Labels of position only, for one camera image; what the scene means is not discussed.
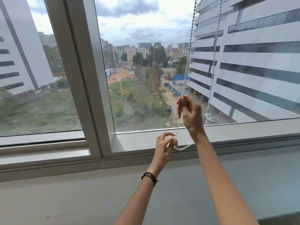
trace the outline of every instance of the blue fence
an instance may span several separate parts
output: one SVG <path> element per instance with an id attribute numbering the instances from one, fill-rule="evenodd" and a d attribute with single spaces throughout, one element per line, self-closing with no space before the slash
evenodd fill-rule
<path id="1" fill-rule="evenodd" d="M 168 88 L 176 94 L 177 97 L 181 96 L 181 93 L 177 91 L 172 85 L 168 83 Z"/>
<path id="2" fill-rule="evenodd" d="M 184 74 L 176 74 L 174 75 L 174 80 L 184 80 L 185 79 L 185 75 Z"/>

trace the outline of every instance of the dirt road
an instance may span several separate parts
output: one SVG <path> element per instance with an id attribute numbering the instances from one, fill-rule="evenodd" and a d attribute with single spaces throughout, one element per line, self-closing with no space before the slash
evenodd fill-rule
<path id="1" fill-rule="evenodd" d="M 125 70 L 124 68 L 118 68 L 118 71 L 116 71 L 115 74 L 107 78 L 107 84 L 111 84 L 117 82 L 118 80 L 122 80 L 124 77 L 135 77 L 135 75 L 129 75 L 129 73 L 131 73 L 132 70 Z"/>

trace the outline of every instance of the white beaded cord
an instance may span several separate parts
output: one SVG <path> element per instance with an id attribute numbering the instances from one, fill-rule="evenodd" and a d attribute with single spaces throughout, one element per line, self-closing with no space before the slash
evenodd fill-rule
<path id="1" fill-rule="evenodd" d="M 207 109 L 206 109 L 206 119 L 205 119 L 205 124 L 204 124 L 204 128 L 206 127 L 206 123 L 207 123 L 207 118 L 208 118 L 208 107 L 209 107 L 209 103 L 210 103 L 210 98 L 211 98 L 211 94 L 212 94 L 212 82 L 214 79 L 214 75 L 215 75 L 215 63 L 216 63 L 216 51 L 217 51 L 217 39 L 218 39 L 218 33 L 219 33 L 219 27 L 220 27 L 220 21 L 221 21 L 221 10 L 222 10 L 222 1 L 220 0 L 220 8 L 219 8 L 219 18 L 218 18 L 218 25 L 217 25 L 217 31 L 215 34 L 215 43 L 214 43 L 214 59 L 213 59 L 213 63 L 212 63 L 212 78 L 211 78 L 211 82 L 210 82 L 210 90 L 209 90 L 209 97 L 208 97 L 208 104 L 207 104 Z M 184 89 L 186 87 L 187 81 L 187 73 L 188 73 L 188 60 L 189 60 L 189 56 L 190 56 L 190 50 L 192 48 L 192 37 L 193 37 L 193 27 L 194 27 L 194 19 L 195 19 L 195 12 L 196 12 L 196 7 L 197 7 L 197 0 L 195 0 L 195 6 L 194 6 L 194 13 L 193 13 L 193 21 L 192 21 L 192 30 L 190 33 L 190 43 L 189 43 L 189 47 L 188 47 L 188 53 L 187 53 L 187 63 L 186 63 L 186 67 L 185 67 L 185 80 L 183 83 L 183 89 L 182 89 L 182 95 L 184 94 Z M 176 129 L 176 134 L 175 134 L 175 140 L 177 139 L 177 133 L 178 133 L 178 128 L 179 128 L 179 122 L 180 119 L 178 119 L 178 123 L 177 123 L 177 129 Z M 186 148 L 188 148 L 189 146 L 191 146 L 192 144 L 194 144 L 194 142 L 190 143 L 188 146 L 185 146 L 183 148 L 177 148 L 174 146 L 174 148 L 176 150 L 184 150 Z"/>

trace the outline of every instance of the window frame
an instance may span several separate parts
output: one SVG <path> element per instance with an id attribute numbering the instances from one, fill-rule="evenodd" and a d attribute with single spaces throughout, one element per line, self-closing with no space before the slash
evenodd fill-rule
<path id="1" fill-rule="evenodd" d="M 27 138 L 27 142 L 23 140 L 19 145 L 7 144 L 7 147 L 0 148 L 0 158 L 25 153 L 48 152 L 53 154 L 58 150 L 66 152 L 69 150 L 72 154 L 74 151 L 86 149 L 89 150 L 90 155 L 82 156 L 80 154 L 74 157 L 0 165 L 1 171 L 3 173 L 11 172 L 13 168 L 16 168 L 14 171 L 21 172 L 29 166 L 35 170 L 38 168 L 48 169 L 49 166 L 66 167 L 60 171 L 54 169 L 55 172 L 46 172 L 45 174 L 30 171 L 31 175 L 26 178 L 31 178 L 149 163 L 154 153 L 156 136 L 166 131 L 176 132 L 176 129 L 123 133 L 114 131 L 108 86 L 106 76 L 103 74 L 105 68 L 94 0 L 45 0 L 45 4 L 62 56 L 82 131 L 81 133 L 77 132 L 79 136 L 72 132 L 56 132 L 45 133 L 44 137 L 40 134 L 7 137 L 8 143 L 13 142 L 13 138 Z M 279 145 L 285 145 L 278 143 L 278 140 L 286 139 L 288 142 L 292 138 L 292 140 L 299 141 L 300 118 L 211 125 L 206 127 L 205 132 L 212 145 L 218 148 L 219 155 L 261 150 L 260 147 L 253 148 L 255 144 L 264 144 L 265 146 L 261 148 L 272 149 Z M 70 137 L 66 139 L 64 134 L 70 134 Z M 187 129 L 179 128 L 179 145 L 185 146 L 191 141 Z M 240 147 L 246 144 L 249 146 L 240 150 Z M 230 149 L 232 145 L 235 145 L 235 150 Z M 172 160 L 197 156 L 195 145 L 191 145 L 187 150 L 172 153 L 174 154 Z M 6 176 L 6 180 L 15 180 L 18 177 L 18 175 Z"/>

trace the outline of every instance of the building window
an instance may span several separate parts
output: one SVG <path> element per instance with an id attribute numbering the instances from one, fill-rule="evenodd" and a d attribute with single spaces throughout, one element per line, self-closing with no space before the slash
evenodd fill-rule
<path id="1" fill-rule="evenodd" d="M 191 63 L 196 62 L 196 63 L 200 63 L 200 64 L 205 64 L 205 65 L 213 65 L 213 60 L 206 60 L 206 59 L 198 59 L 198 58 L 192 58 Z"/>
<path id="2" fill-rule="evenodd" d="M 214 9 L 215 7 L 218 7 L 219 5 L 220 5 L 220 0 L 217 0 L 217 1 L 213 2 L 213 3 L 211 3 L 210 5 L 204 7 L 203 9 L 201 9 L 199 11 L 199 15 L 207 13 L 208 11 Z"/>
<path id="3" fill-rule="evenodd" d="M 0 80 L 5 79 L 5 78 L 10 78 L 14 76 L 19 76 L 19 72 L 10 72 L 10 73 L 5 73 L 5 74 L 0 74 Z"/>
<path id="4" fill-rule="evenodd" d="M 283 12 L 280 14 L 244 22 L 241 24 L 232 25 L 228 29 L 228 34 L 239 32 L 239 31 L 253 30 L 257 28 L 265 28 L 274 25 L 298 22 L 298 21 L 300 21 L 300 9 Z"/>
<path id="5" fill-rule="evenodd" d="M 241 9 L 244 9 L 244 8 L 249 7 L 251 5 L 260 3 L 262 1 L 265 1 L 265 0 L 243 0 L 243 1 L 239 2 L 239 3 L 236 3 L 233 6 L 233 11 L 239 11 Z"/>
<path id="6" fill-rule="evenodd" d="M 280 107 L 285 110 L 289 110 L 291 112 L 294 112 L 296 114 L 300 114 L 300 103 L 292 102 L 290 100 L 286 100 L 274 95 L 270 95 L 265 92 L 261 92 L 249 87 L 245 87 L 242 85 L 238 85 L 223 79 L 217 79 L 217 84 L 222 85 L 224 87 L 230 88 L 232 90 L 238 91 L 240 93 L 243 93 L 245 95 L 251 96 L 253 98 L 256 98 L 258 100 L 264 101 L 266 103 L 272 104 L 274 106 Z"/>
<path id="7" fill-rule="evenodd" d="M 0 49 L 0 54 L 9 54 L 8 49 Z"/>
<path id="8" fill-rule="evenodd" d="M 13 61 L 0 61 L 0 66 L 15 65 Z"/>
<path id="9" fill-rule="evenodd" d="M 193 83 L 195 83 L 195 84 L 197 84 L 197 85 L 199 85 L 199 86 L 201 86 L 201 87 L 206 88 L 207 90 L 210 90 L 210 86 L 208 86 L 207 84 L 204 84 L 204 83 L 202 83 L 200 81 L 197 81 L 197 80 L 195 80 L 193 78 L 191 78 L 190 81 L 193 82 Z"/>
<path id="10" fill-rule="evenodd" d="M 199 75 L 202 75 L 202 76 L 206 76 L 206 77 L 209 77 L 209 78 L 212 78 L 212 74 L 211 73 L 208 73 L 208 72 L 204 72 L 204 71 L 201 71 L 201 70 L 197 70 L 197 69 L 190 69 L 193 73 L 197 73 Z"/>
<path id="11" fill-rule="evenodd" d="M 300 53 L 300 41 L 225 45 L 224 52 Z"/>
<path id="12" fill-rule="evenodd" d="M 216 99 L 220 100 L 221 102 L 231 106 L 232 108 L 242 112 L 243 114 L 255 119 L 256 121 L 266 121 L 266 120 L 270 120 L 269 118 L 260 115 L 259 113 L 254 112 L 253 110 L 250 110 L 240 104 L 238 104 L 237 102 L 234 102 L 216 92 L 214 92 L 213 97 L 215 97 Z"/>
<path id="13" fill-rule="evenodd" d="M 218 37 L 223 36 L 223 32 L 224 32 L 224 30 L 218 31 Z M 216 33 L 217 33 L 217 32 L 215 31 L 215 32 L 211 32 L 211 33 L 204 34 L 204 35 L 198 35 L 198 36 L 196 36 L 196 40 L 202 40 L 202 39 L 210 39 L 210 38 L 214 38 L 215 35 L 216 35 Z"/>
<path id="14" fill-rule="evenodd" d="M 206 47 L 196 47 L 195 52 L 214 52 L 215 47 L 206 46 Z M 220 51 L 220 46 L 216 47 L 216 52 Z"/>
<path id="15" fill-rule="evenodd" d="M 228 63 L 221 63 L 220 69 L 265 77 L 274 80 L 290 82 L 294 84 L 300 84 L 300 73 L 298 72 L 266 69 L 266 68 L 259 68 L 259 67 L 253 67 L 247 65 L 236 65 L 236 64 L 228 64 Z"/>
<path id="16" fill-rule="evenodd" d="M 6 90 L 10 90 L 10 89 L 21 87 L 21 86 L 24 86 L 23 82 L 19 82 L 19 83 L 15 83 L 15 84 L 11 84 L 11 85 L 6 85 L 6 86 L 3 86 L 3 87 L 0 87 L 0 90 L 3 89 L 3 88 L 6 89 Z"/>
<path id="17" fill-rule="evenodd" d="M 232 10 L 229 11 L 229 12 L 226 12 L 226 13 L 221 14 L 220 21 L 226 20 L 227 15 L 230 14 L 230 13 L 232 13 Z M 211 24 L 217 23 L 218 20 L 219 20 L 219 16 L 213 17 L 213 18 L 211 18 L 211 19 L 208 19 L 208 20 L 206 20 L 206 21 L 203 21 L 203 22 L 201 22 L 201 23 L 198 23 L 198 24 L 197 24 L 197 28 L 202 28 L 202 27 L 205 27 L 205 26 L 207 26 L 207 25 L 211 25 Z"/>

